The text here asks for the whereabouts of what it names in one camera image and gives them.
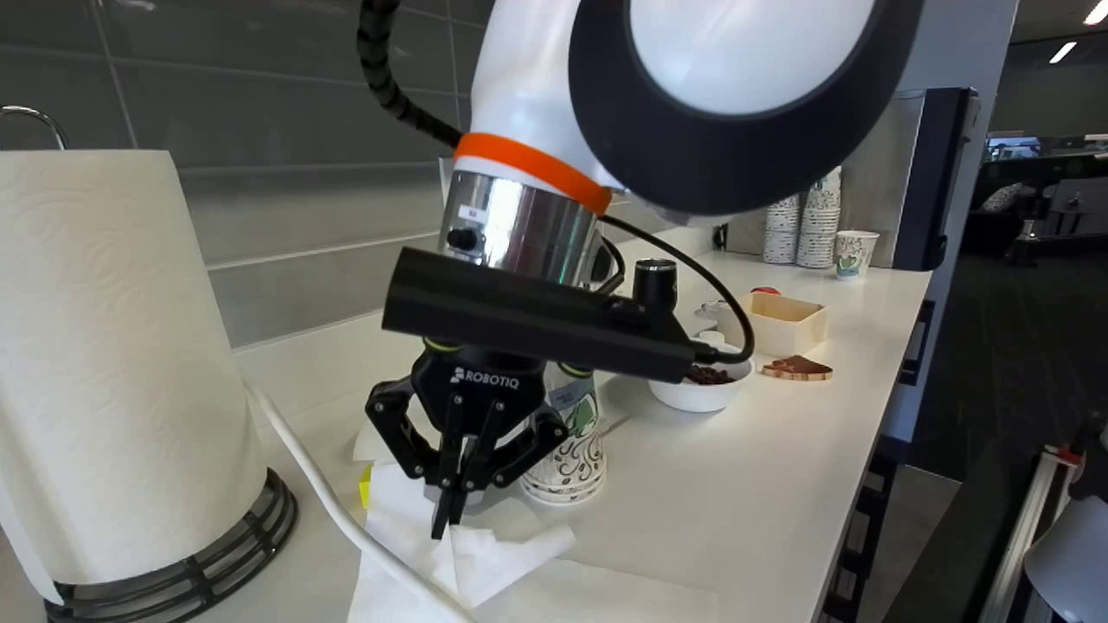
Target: orange ring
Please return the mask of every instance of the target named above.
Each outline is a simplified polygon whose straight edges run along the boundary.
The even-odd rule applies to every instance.
[[[612,201],[612,194],[606,187],[600,187],[591,178],[579,172],[573,166],[567,166],[539,150],[530,150],[524,143],[502,138],[502,135],[470,131],[454,150],[454,158],[459,158],[459,156],[494,158],[512,170],[524,170],[524,172],[551,185],[563,197],[579,201],[591,215],[603,215]]]

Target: black cable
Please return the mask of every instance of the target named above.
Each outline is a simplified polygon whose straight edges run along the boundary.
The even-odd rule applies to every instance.
[[[419,127],[423,135],[432,135],[442,146],[458,146],[459,131],[435,115],[414,106],[405,89],[395,84],[390,65],[387,65],[387,37],[390,37],[390,21],[400,0],[363,0],[359,3],[359,24],[357,24],[357,54],[359,69],[369,84],[369,92],[378,103],[395,115],[398,122]]]
[[[637,226],[631,226],[631,220],[622,220],[622,218],[603,215],[600,220],[606,220],[606,226],[612,226],[612,230],[622,230],[622,232],[631,232],[631,236],[637,236],[637,240],[664,250],[667,256],[683,261],[689,270],[696,270],[707,283],[713,283],[713,288],[719,291],[719,298],[726,301],[726,307],[734,311],[734,318],[736,318],[736,324],[739,324],[739,348],[729,355],[729,354],[716,354],[716,348],[709,354],[709,347],[696,347],[696,348],[700,348],[696,359],[719,359],[719,363],[745,363],[745,359],[751,359],[751,354],[754,354],[754,324],[751,324],[751,318],[739,311],[739,306],[734,301],[734,293],[722,288],[722,280],[713,277],[713,270],[700,265],[692,256],[684,256],[684,254],[674,250],[670,243],[664,243],[664,240],[657,240],[657,236],[652,236],[652,232],[645,232],[645,230],[637,230]]]
[[[612,256],[615,273],[608,273],[608,277],[595,288],[595,293],[612,293],[612,291],[622,283],[622,277],[627,277],[627,261],[622,261],[619,245],[608,243],[608,240],[603,240],[603,250]]]

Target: white countertop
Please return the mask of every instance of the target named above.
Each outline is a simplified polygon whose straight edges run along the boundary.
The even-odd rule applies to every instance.
[[[751,373],[726,412],[683,415],[657,405],[645,382],[606,377],[603,452],[606,493],[570,514],[579,536],[567,559],[641,573],[716,603],[719,619],[813,619],[843,520],[876,444],[896,369],[926,291],[926,273],[873,270],[865,280],[707,256],[736,293],[772,283],[820,301],[832,338],[813,354],[832,382],[788,384]],[[683,311],[716,301],[683,277]],[[374,382],[400,377],[419,354],[408,337],[378,329],[378,314],[335,323],[240,348],[245,373],[290,418],[325,476],[352,508],[359,465],[348,444]],[[204,619],[346,619],[357,551],[325,523],[305,476],[258,429],[274,466],[300,497],[300,527],[288,551],[240,595]],[[537,572],[515,595],[552,581]],[[0,619],[37,616],[0,551]]]

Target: white napkin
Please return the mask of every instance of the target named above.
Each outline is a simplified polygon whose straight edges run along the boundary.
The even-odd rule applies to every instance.
[[[432,513],[435,504],[423,495],[423,480],[408,480],[398,465],[374,466],[365,529],[468,609],[479,609],[573,544],[567,527],[542,529],[519,544],[505,544],[490,529],[473,527],[450,527],[442,539],[429,539]],[[432,607],[410,598],[408,587],[395,584],[374,559],[359,565],[348,623],[429,623],[439,616]]]

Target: white bowl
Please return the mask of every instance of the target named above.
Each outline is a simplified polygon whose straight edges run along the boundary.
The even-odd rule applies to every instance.
[[[678,384],[664,384],[664,382],[646,382],[652,393],[678,412],[722,412],[729,405],[729,398],[736,393],[739,377],[751,373],[751,363],[726,363],[716,366],[726,369],[734,382],[729,384],[692,384],[689,377]]]

